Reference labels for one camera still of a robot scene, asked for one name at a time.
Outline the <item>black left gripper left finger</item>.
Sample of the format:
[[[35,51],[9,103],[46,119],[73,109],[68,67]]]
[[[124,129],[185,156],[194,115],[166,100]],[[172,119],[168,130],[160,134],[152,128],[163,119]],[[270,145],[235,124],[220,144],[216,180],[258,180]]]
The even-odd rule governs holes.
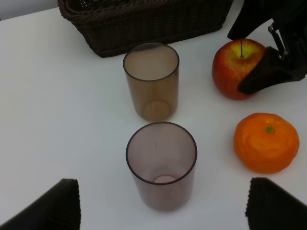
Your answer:
[[[3,223],[2,230],[79,230],[81,205],[76,179],[61,179],[23,211]]]

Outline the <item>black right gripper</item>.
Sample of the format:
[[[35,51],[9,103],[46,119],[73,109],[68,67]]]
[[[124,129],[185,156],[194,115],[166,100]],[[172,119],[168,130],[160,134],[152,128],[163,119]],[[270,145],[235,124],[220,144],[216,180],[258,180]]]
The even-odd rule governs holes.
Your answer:
[[[271,46],[237,89],[247,95],[265,88],[302,80],[307,73],[307,2],[305,0],[246,0],[227,37],[246,38],[269,19]]]

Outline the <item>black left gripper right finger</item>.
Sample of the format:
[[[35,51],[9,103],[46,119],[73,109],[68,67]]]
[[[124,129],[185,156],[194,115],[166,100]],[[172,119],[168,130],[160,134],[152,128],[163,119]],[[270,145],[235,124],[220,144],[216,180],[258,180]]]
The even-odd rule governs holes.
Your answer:
[[[307,206],[265,177],[251,179],[245,215],[250,230],[307,228]]]

